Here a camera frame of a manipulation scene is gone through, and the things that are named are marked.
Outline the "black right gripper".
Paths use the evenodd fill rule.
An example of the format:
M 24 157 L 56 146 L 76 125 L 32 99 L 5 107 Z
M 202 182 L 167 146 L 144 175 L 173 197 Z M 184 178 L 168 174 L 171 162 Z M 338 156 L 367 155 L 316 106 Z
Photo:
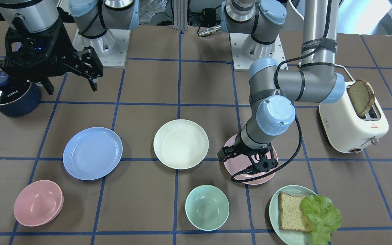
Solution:
M 71 72 L 89 81 L 91 89 L 97 91 L 98 78 L 104 67 L 94 48 L 88 46 L 77 51 L 60 17 L 40 32 L 28 31 L 26 18 L 15 17 L 13 28 L 5 35 L 5 57 L 0 60 L 0 69 L 17 79 L 42 79 L 42 87 L 53 95 L 54 86 L 48 77 L 62 76 Z

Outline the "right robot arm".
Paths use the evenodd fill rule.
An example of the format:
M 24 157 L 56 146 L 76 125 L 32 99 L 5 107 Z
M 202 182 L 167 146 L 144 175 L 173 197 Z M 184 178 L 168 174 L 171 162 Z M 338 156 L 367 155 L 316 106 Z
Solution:
M 100 54 L 114 50 L 111 30 L 133 30 L 140 23 L 138 0 L 70 0 L 78 34 L 87 40 L 76 49 L 63 24 L 67 13 L 52 0 L 0 0 L 0 14 L 9 25 L 0 69 L 10 78 L 42 85 L 53 94 L 49 77 L 70 72 L 86 78 L 97 90 L 103 76 Z

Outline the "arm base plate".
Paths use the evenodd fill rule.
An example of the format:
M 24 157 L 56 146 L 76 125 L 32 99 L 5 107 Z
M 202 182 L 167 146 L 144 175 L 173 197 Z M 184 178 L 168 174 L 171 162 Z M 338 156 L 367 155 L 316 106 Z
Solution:
M 127 62 L 131 30 L 108 30 L 104 36 L 90 39 L 76 33 L 72 45 L 81 51 L 87 46 L 95 49 L 104 68 L 124 68 Z
M 285 61 L 280 36 L 269 45 L 256 43 L 249 34 L 230 33 L 231 52 L 235 71 L 249 71 L 257 59 L 270 57 L 277 62 Z

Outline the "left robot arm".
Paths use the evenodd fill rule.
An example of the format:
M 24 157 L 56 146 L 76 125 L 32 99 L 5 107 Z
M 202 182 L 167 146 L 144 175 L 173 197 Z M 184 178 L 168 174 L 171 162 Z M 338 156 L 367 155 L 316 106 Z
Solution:
M 337 18 L 336 0 L 307 0 L 301 55 L 278 61 L 272 57 L 255 59 L 249 67 L 249 105 L 251 117 L 235 137 L 232 146 L 218 152 L 221 162 L 244 155 L 249 166 L 231 176 L 267 177 L 292 161 L 302 144 L 302 132 L 293 102 L 334 103 L 345 91 L 344 77 L 336 73 Z M 281 166 L 273 155 L 271 141 L 296 122 L 299 143 L 292 157 Z

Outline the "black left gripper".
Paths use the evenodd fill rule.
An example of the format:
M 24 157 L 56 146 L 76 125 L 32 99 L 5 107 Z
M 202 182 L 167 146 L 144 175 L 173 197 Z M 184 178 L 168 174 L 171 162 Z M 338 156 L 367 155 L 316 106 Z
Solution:
M 241 154 L 247 155 L 251 165 L 233 176 L 241 174 L 258 174 L 261 172 L 268 173 L 278 167 L 278 160 L 274 156 L 271 144 L 264 146 L 262 149 L 247 149 L 241 148 L 238 145 L 224 146 L 217 153 L 217 157 L 220 162 L 224 163 L 228 159 L 237 157 Z

